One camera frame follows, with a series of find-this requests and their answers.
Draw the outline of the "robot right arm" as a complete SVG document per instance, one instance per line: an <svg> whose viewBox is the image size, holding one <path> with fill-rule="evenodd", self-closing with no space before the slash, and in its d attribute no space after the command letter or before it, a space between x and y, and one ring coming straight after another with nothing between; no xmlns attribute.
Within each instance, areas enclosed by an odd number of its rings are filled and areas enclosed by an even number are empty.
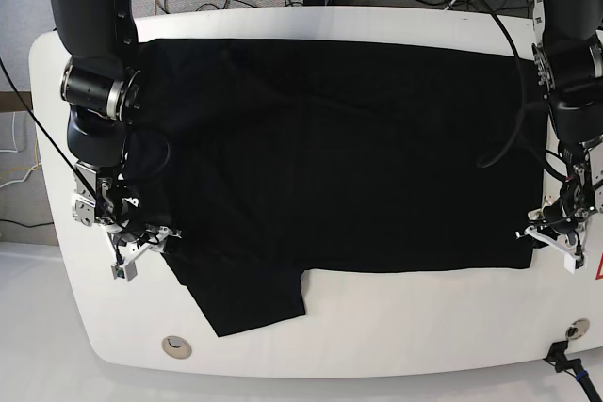
<svg viewBox="0 0 603 402"><path fill-rule="evenodd" d="M59 93L69 106L67 145L76 161L73 217L99 225L108 236L116 277L124 279L146 251L164 253L179 231L141 219L131 200L136 188L156 179L171 160L168 138L155 128L144 133L158 140L164 153L157 168L122 177L133 135L140 131L139 43L131 0L51 0L58 36L70 58Z"/></svg>

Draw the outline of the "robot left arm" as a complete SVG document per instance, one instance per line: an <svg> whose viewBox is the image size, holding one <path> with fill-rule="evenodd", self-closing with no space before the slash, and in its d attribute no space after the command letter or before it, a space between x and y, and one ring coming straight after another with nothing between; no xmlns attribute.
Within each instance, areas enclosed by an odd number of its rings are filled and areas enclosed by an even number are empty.
<svg viewBox="0 0 603 402"><path fill-rule="evenodd" d="M533 62L567 174L525 233L575 272L587 262L588 222L602 211L602 0L533 0L532 21Z"/></svg>

